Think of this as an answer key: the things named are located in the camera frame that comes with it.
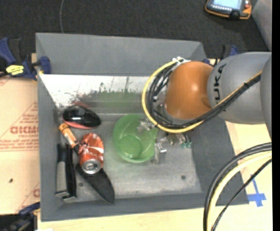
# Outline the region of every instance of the green plastic bowl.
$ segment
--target green plastic bowl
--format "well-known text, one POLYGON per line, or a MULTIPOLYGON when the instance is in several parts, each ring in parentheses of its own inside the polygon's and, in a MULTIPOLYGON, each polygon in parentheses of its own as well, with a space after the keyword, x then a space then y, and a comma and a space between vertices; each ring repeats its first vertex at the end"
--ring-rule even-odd
POLYGON ((113 142, 117 154, 124 160, 132 163, 142 163, 155 155, 155 143, 158 129, 138 133, 137 127, 140 114, 129 114, 120 118, 113 130, 113 142))

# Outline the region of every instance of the black knife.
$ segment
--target black knife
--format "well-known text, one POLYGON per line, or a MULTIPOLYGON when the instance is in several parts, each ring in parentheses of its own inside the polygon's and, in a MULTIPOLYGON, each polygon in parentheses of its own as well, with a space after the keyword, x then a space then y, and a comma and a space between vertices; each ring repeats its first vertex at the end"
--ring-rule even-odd
POLYGON ((112 183, 106 172, 100 169, 97 173, 87 174, 82 170, 82 167, 77 164, 76 171, 85 178, 85 180, 97 191, 97 193, 109 204, 115 201, 115 193, 112 183))

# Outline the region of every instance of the knife handle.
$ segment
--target knife handle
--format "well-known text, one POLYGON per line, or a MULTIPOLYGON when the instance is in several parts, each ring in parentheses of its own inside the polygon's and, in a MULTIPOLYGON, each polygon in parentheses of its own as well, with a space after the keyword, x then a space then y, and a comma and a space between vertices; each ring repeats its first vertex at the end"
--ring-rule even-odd
POLYGON ((57 144, 57 167, 56 167, 56 193, 57 197, 69 196, 67 189, 66 161, 68 147, 65 143, 57 144))

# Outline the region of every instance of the handheld controller screen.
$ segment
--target handheld controller screen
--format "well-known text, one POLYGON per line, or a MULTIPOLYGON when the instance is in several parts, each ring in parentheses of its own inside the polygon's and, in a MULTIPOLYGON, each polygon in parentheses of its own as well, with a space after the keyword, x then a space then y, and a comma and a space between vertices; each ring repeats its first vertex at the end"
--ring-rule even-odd
POLYGON ((239 10, 241 6, 241 0, 213 0, 213 4, 239 10))
POLYGON ((248 19, 251 15, 250 0, 207 0, 208 13, 232 19, 248 19))

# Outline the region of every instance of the gray bin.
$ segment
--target gray bin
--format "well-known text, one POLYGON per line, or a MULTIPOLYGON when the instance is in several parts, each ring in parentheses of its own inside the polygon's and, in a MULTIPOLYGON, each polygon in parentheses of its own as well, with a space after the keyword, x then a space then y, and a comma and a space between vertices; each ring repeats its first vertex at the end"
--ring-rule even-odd
MULTIPOLYGON (((36 45, 37 58, 48 56, 53 73, 38 78, 42 221, 204 206, 206 190, 211 180, 234 155, 223 120, 217 117, 190 131, 191 149, 182 151, 181 148, 169 146, 166 161, 160 165, 149 162, 132 164, 123 161, 116 155, 111 137, 115 123, 120 117, 129 113, 143 113, 140 87, 147 77, 159 66, 177 56, 202 61, 205 53, 201 43, 38 33, 36 45), (128 81, 139 80, 139 88, 135 92, 134 99, 130 99, 129 105, 120 106, 121 100, 113 99, 112 107, 116 109, 106 109, 100 99, 95 98, 93 101, 93 109, 103 121, 93 132, 100 135, 105 144, 105 171, 114 186, 116 202, 114 205, 105 204, 94 190, 76 175, 78 198, 66 203, 54 195, 56 145, 65 140, 58 130, 53 112, 59 106, 67 105, 73 93, 76 97, 80 94, 83 98, 83 94, 91 89, 89 87, 79 92, 80 80, 87 83, 93 78, 99 83, 109 77, 128 81), (69 96, 63 90, 67 82, 60 81, 62 79, 70 80, 69 96)), ((80 138, 87 131, 75 129, 74 133, 80 138)), ((228 201, 241 184, 241 177, 235 177, 225 188, 219 203, 224 204, 228 201)), ((246 196, 242 195, 234 203, 247 203, 246 196)))

